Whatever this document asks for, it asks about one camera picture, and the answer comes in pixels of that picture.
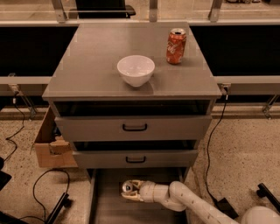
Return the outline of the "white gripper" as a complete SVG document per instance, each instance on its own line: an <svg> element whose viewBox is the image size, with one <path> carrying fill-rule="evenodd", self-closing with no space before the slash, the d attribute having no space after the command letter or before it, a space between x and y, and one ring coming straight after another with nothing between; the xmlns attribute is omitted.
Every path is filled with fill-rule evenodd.
<svg viewBox="0 0 280 224"><path fill-rule="evenodd" d="M127 200L143 201L148 203L162 203L169 199L169 186L161 185L151 181L132 180L132 185L139 189L139 193L122 193Z"/></svg>

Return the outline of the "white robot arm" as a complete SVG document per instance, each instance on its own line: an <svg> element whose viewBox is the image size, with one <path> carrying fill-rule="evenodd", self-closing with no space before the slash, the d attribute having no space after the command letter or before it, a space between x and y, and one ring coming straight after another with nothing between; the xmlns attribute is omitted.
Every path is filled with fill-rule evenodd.
<svg viewBox="0 0 280 224"><path fill-rule="evenodd" d="M241 217L241 222L237 222L179 181L161 185L152 181L127 180L122 184L122 196L128 200L160 203L176 212L188 208L205 224L280 224L280 215L266 206L250 208Z"/></svg>

